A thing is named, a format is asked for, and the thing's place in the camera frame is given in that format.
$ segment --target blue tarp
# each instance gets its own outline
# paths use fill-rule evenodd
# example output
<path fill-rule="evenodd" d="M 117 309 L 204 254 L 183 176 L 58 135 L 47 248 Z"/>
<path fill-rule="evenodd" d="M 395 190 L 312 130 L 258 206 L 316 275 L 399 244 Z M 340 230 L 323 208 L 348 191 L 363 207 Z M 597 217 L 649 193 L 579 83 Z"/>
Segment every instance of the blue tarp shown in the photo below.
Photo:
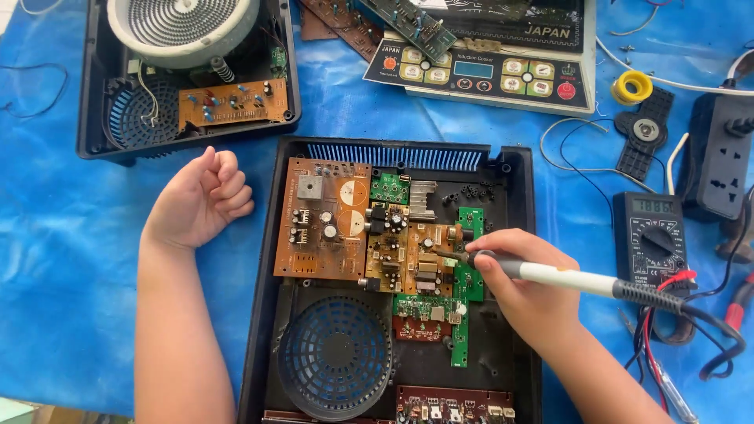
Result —
<path fill-rule="evenodd" d="M 42 8 L 46 0 L 29 0 Z M 610 29 L 638 26 L 651 12 L 640 0 L 599 2 L 598 33 L 613 51 L 631 44 L 633 64 L 664 78 L 718 85 L 752 34 L 754 3 L 722 0 L 672 2 L 654 22 L 626 38 Z M 294 20 L 298 12 L 294 8 Z M 62 100 L 44 115 L 18 119 L 0 112 L 0 395 L 107 413 L 133 414 L 133 318 L 139 232 L 152 203 L 171 176 L 200 151 L 139 160 L 132 168 L 83 161 L 74 153 L 85 4 L 63 0 L 55 11 L 32 17 L 17 11 L 0 43 L 0 64 L 62 63 L 70 74 Z M 615 273 L 615 245 L 604 199 L 575 173 L 550 166 L 538 152 L 539 137 L 554 115 L 408 97 L 402 89 L 362 81 L 366 62 L 340 40 L 301 42 L 296 59 L 304 114 L 301 135 L 433 140 L 532 147 L 535 150 L 537 227 L 540 236 L 573 256 L 581 268 Z M 598 61 L 605 57 L 598 52 Z M 609 85 L 622 68 L 606 60 L 597 67 L 602 113 L 626 110 L 613 101 Z M 60 86 L 52 69 L 25 75 L 0 70 L 0 104 L 23 111 L 47 104 Z M 673 89 L 676 103 L 668 122 L 670 141 L 657 155 L 665 160 L 688 126 L 694 98 Z M 563 124 L 547 140 L 557 144 L 577 123 Z M 256 210 L 232 223 L 198 251 L 199 270 L 220 347 L 238 394 L 247 343 L 259 244 L 264 226 L 276 147 L 275 138 L 253 139 L 233 149 L 254 189 Z M 624 141 L 584 128 L 569 139 L 565 154 L 579 167 L 612 167 Z M 591 175 L 612 195 L 636 187 L 613 174 Z M 748 184 L 754 182 L 749 175 Z M 647 184 L 660 189 L 661 170 L 652 165 Z M 722 240 L 717 225 L 686 221 L 688 256 L 703 289 L 716 286 L 724 263 L 713 253 Z M 748 267 L 735 266 L 737 283 Z M 730 291 L 697 305 L 722 316 Z M 614 301 L 581 298 L 581 320 L 618 358 L 631 354 L 630 338 Z M 754 334 L 754 319 L 743 323 Z M 754 413 L 754 350 L 736 360 L 725 380 L 701 382 L 700 367 L 716 348 L 698 336 L 655 353 L 702 422 L 744 422 Z M 656 388 L 647 383 L 656 396 Z M 562 386 L 545 367 L 545 422 L 578 421 Z"/>

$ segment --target fan grille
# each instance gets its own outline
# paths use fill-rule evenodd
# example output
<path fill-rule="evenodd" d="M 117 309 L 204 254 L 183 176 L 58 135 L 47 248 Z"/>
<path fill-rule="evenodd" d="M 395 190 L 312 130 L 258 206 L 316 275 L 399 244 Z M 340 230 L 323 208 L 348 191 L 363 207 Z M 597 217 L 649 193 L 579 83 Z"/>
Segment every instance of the fan grille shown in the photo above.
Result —
<path fill-rule="evenodd" d="M 128 25 L 147 45 L 185 45 L 218 29 L 238 0 L 130 0 Z"/>
<path fill-rule="evenodd" d="M 152 111 L 152 98 L 144 88 L 121 91 L 109 116 L 110 134 L 121 149 L 165 143 L 178 135 L 178 87 L 162 77 L 147 78 L 144 84 L 157 98 L 159 116 L 154 127 L 149 118 L 142 119 Z"/>
<path fill-rule="evenodd" d="M 385 390 L 391 341 L 379 316 L 343 296 L 305 309 L 280 343 L 280 378 L 294 404 L 326 421 L 365 411 Z"/>

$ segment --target human arm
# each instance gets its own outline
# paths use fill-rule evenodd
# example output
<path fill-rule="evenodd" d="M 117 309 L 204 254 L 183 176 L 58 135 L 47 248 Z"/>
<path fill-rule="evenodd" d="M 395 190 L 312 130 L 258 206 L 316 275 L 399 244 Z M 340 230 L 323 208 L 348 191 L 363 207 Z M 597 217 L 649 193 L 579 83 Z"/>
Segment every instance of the human arm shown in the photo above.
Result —
<path fill-rule="evenodd" d="M 235 155 L 208 148 L 167 184 L 142 232 L 134 404 L 139 424 L 231 424 L 235 406 L 195 249 L 253 209 Z"/>
<path fill-rule="evenodd" d="M 468 251 L 489 249 L 524 260 L 578 269 L 553 245 L 520 229 L 484 235 Z M 673 421 L 578 320 L 580 294 L 511 281 L 491 257 L 474 261 L 510 325 L 553 369 L 585 422 Z"/>

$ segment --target hand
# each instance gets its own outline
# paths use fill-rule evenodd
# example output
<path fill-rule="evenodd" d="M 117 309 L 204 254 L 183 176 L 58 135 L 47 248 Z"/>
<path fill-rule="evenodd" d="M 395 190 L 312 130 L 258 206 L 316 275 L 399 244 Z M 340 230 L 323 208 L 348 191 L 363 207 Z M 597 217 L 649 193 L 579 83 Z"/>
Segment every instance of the hand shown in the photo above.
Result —
<path fill-rule="evenodd" d="M 254 209 L 245 181 L 233 152 L 207 147 L 162 190 L 142 238 L 192 250 L 207 243 Z"/>
<path fill-rule="evenodd" d="M 529 262 L 578 270 L 578 263 L 552 244 L 521 229 L 502 229 L 483 235 L 466 250 L 489 249 L 510 253 Z M 508 278 L 500 265 L 486 255 L 474 260 L 510 325 L 534 350 L 540 352 L 581 328 L 579 292 L 527 280 Z"/>

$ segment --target black bracket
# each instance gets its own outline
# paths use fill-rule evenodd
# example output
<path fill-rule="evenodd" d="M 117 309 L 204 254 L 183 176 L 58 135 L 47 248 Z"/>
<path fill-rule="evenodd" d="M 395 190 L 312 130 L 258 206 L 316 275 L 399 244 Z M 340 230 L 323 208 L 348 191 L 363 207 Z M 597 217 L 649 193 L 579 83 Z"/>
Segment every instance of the black bracket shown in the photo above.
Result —
<path fill-rule="evenodd" d="M 615 169 L 644 181 L 654 151 L 667 141 L 667 117 L 675 96 L 655 87 L 638 112 L 621 112 L 615 117 L 615 129 L 626 136 Z"/>

